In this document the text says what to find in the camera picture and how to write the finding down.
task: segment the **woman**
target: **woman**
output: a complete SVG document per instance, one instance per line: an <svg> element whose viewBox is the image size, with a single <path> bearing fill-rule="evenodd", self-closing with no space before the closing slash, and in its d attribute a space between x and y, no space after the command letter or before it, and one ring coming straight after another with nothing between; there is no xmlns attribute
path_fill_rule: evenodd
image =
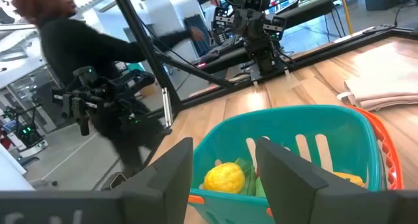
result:
<svg viewBox="0 0 418 224"><path fill-rule="evenodd" d="M72 72L80 67L93 66L99 76L113 79L119 76L115 61L138 63L145 60L136 42L100 34L84 22L69 19L76 14L74 0L13 0L12 3L20 16L38 27L44 56L64 85L73 81ZM203 33L192 28L160 37L165 45L154 44L161 51L167 51L189 38L202 40ZM150 111L143 103L137 105L145 112ZM90 117L90 120L96 130L112 142L128 176L141 169L138 146L145 144L152 149L161 142L156 137L163 129L158 120L138 124L134 129L122 129L117 114L106 115L106 118Z"/></svg>

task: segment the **orange basket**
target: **orange basket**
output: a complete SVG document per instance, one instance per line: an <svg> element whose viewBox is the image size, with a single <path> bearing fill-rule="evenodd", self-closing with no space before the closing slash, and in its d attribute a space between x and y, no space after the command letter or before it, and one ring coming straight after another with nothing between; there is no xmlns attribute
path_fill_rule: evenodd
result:
<svg viewBox="0 0 418 224"><path fill-rule="evenodd" d="M383 123L377 116L368 111L354 106L347 107L360 112L368 119L377 139L382 143L382 152L386 155L386 165L389 168L387 171L387 181L389 182L388 189L403 189L404 181L398 152Z"/></svg>

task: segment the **red hair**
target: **red hair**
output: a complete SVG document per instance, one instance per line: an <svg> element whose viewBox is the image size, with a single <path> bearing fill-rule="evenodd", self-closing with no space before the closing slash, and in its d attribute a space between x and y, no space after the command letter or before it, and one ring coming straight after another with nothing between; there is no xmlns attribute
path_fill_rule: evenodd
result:
<svg viewBox="0 0 418 224"><path fill-rule="evenodd" d="M12 4L16 7L16 12L32 24L43 13L42 0L12 0Z"/></svg>

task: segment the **yellow fruit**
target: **yellow fruit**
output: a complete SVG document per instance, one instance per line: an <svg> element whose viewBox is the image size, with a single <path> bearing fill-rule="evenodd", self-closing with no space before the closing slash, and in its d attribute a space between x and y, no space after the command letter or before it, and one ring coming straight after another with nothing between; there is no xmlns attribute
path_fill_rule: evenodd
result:
<svg viewBox="0 0 418 224"><path fill-rule="evenodd" d="M246 182L242 169L235 163L214 167L204 177L203 187L209 191L239 193Z"/></svg>

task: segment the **wooden table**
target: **wooden table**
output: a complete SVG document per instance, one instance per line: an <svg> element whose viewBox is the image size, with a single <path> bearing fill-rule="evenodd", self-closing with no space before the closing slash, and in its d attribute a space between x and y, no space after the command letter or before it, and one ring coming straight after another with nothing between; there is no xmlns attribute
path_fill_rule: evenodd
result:
<svg viewBox="0 0 418 224"><path fill-rule="evenodd" d="M265 84L243 89L180 112L154 159L184 137L193 137L196 147L204 136L223 120L278 106L342 103L336 95L345 92L344 80L377 72L418 68L418 41L389 38L347 52L338 57L295 71ZM418 188L418 105L392 106L375 112L392 136L402 162L406 189ZM205 223L192 208L185 223Z"/></svg>

